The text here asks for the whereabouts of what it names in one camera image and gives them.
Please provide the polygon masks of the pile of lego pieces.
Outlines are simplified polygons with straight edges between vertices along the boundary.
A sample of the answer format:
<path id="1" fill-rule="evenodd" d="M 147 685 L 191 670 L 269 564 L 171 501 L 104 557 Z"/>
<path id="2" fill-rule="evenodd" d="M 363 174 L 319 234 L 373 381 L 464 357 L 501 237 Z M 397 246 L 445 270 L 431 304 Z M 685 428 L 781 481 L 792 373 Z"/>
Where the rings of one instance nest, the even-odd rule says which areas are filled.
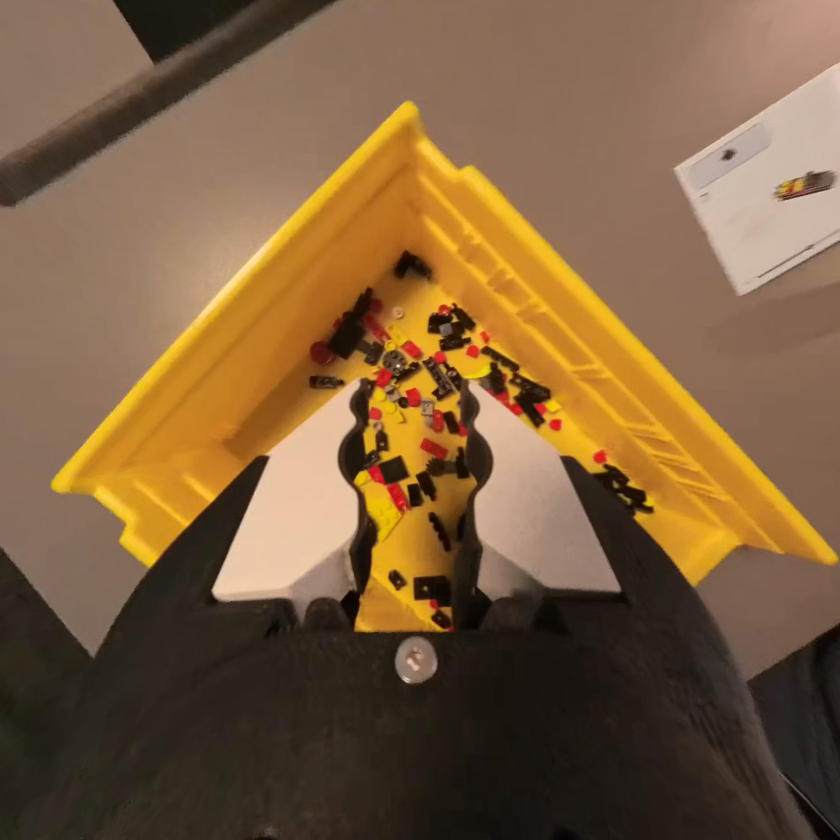
<path id="1" fill-rule="evenodd" d="M 371 382 L 354 481 L 372 528 L 371 577 L 355 596 L 355 629 L 453 629 L 456 557 L 476 479 L 466 460 L 461 390 L 486 392 L 558 433 L 548 388 L 490 344 L 487 332 L 404 250 L 310 348 L 309 387 L 322 402 L 357 377 Z"/>

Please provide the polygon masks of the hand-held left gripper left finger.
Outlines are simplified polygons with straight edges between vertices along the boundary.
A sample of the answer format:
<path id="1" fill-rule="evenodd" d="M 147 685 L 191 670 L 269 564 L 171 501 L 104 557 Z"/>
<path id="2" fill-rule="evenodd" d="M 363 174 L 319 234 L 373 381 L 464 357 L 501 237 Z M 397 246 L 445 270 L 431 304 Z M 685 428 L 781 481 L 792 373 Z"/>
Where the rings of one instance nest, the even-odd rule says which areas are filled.
<path id="1" fill-rule="evenodd" d="M 300 627 L 354 630 L 375 530 L 354 483 L 371 392 L 370 380 L 351 380 L 269 451 L 213 583 L 216 602 L 279 602 Z"/>

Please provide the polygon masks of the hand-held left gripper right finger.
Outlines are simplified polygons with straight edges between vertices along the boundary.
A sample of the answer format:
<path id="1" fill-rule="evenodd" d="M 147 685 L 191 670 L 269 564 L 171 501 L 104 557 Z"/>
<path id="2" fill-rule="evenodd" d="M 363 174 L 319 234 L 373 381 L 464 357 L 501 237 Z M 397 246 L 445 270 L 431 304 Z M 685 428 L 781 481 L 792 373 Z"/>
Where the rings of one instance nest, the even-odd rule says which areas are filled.
<path id="1" fill-rule="evenodd" d="M 504 601 L 535 613 L 566 597 L 620 598 L 622 587 L 558 450 L 480 385 L 462 385 L 460 409 L 465 465 L 476 485 L 455 558 L 455 629 L 477 628 Z"/>

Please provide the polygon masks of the instruction booklet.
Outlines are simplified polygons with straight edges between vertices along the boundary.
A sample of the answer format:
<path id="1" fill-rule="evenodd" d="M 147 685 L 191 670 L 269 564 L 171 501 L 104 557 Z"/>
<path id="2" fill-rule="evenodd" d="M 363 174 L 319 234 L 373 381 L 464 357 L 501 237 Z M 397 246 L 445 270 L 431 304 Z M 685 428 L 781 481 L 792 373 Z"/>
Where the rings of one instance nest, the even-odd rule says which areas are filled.
<path id="1" fill-rule="evenodd" d="M 736 294 L 838 243 L 839 65 L 675 168 Z"/>

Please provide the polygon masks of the yellow plastic bin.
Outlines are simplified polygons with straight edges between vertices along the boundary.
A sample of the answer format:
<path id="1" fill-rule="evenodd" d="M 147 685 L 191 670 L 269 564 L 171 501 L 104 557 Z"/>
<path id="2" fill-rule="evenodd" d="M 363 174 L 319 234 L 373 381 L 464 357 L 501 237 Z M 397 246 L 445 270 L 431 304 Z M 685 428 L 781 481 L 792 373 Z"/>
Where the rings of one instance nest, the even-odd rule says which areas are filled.
<path id="1" fill-rule="evenodd" d="M 123 522 L 152 566 L 259 455 L 325 402 L 310 348 L 404 250 L 545 385 L 522 421 L 595 472 L 696 584 L 744 546 L 837 553 L 496 187 L 406 102 L 285 222 L 53 479 Z"/>

